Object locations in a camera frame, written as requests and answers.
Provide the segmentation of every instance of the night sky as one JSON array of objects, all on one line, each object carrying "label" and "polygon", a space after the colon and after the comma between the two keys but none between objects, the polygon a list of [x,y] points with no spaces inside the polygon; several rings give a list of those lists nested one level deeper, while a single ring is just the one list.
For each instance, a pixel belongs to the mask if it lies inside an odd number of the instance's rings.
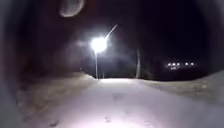
[{"label": "night sky", "polygon": [[[109,32],[116,24],[110,39],[112,47],[102,55],[107,56],[105,65],[113,65],[111,58],[116,57],[130,62],[124,62],[124,67],[135,65],[137,49],[146,70],[161,67],[166,61],[208,61],[209,33],[193,0],[90,0],[73,18],[58,14],[59,3],[60,0],[31,2],[20,31],[20,47],[38,63],[42,61],[46,69],[59,62],[63,65],[65,60],[53,60],[69,43],[88,45],[92,37]],[[77,63],[81,63],[81,54],[83,58],[91,57],[87,49],[77,47],[71,51]]]},{"label": "night sky", "polygon": [[208,32],[193,0],[103,0],[100,5],[99,18],[117,22],[127,45],[137,43],[145,56],[206,60]]}]

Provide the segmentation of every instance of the street light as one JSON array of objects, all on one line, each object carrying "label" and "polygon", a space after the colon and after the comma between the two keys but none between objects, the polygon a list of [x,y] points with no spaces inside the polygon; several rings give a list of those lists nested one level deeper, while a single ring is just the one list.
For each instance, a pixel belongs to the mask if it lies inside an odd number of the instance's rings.
[{"label": "street light", "polygon": [[95,54],[105,51],[107,48],[107,39],[104,37],[93,38],[91,48]]},{"label": "street light", "polygon": [[97,54],[105,51],[107,49],[107,41],[111,33],[116,29],[117,25],[115,25],[109,33],[106,34],[105,37],[97,37],[91,40],[90,47],[95,53],[95,65],[96,65],[96,78],[98,79],[98,62],[97,62]]}]

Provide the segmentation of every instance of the utility pole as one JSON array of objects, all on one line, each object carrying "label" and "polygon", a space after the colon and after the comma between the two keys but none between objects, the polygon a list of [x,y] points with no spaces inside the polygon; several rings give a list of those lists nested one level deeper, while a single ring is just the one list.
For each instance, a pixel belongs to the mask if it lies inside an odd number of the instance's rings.
[{"label": "utility pole", "polygon": [[138,79],[141,74],[141,58],[140,58],[140,51],[137,50],[137,67],[136,67],[136,75],[135,78]]}]

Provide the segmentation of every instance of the distant light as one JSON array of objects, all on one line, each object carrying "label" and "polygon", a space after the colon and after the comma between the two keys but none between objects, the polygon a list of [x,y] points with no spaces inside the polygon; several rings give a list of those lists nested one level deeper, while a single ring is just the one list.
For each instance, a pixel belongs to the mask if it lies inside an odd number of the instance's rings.
[{"label": "distant light", "polygon": [[91,48],[95,53],[100,53],[107,48],[107,39],[104,37],[93,38],[91,41]]}]

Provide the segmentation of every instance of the road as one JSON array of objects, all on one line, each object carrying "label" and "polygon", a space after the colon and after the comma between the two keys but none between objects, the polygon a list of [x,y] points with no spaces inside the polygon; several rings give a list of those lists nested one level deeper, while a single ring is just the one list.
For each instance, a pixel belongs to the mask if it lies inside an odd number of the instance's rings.
[{"label": "road", "polygon": [[224,107],[139,80],[104,79],[23,128],[222,128]]}]

